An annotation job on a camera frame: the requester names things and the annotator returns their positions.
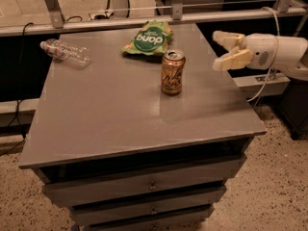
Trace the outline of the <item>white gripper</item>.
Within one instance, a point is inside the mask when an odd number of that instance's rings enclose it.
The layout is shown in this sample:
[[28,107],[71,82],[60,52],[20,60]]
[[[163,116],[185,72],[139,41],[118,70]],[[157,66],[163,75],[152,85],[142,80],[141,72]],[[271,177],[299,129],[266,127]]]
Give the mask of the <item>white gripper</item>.
[[[238,46],[244,39],[243,46]],[[228,53],[215,59],[213,70],[225,71],[242,69],[268,69],[293,71],[306,53],[308,41],[305,38],[281,37],[269,34],[243,34],[223,31],[213,32],[213,41],[222,46]]]

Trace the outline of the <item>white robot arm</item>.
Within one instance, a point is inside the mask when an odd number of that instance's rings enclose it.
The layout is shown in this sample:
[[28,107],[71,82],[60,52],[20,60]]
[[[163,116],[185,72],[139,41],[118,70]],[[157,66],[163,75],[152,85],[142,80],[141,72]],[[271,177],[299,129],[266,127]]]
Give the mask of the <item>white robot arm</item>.
[[213,41],[227,50],[215,59],[213,69],[276,69],[287,77],[308,80],[306,38],[282,37],[270,34],[213,32]]

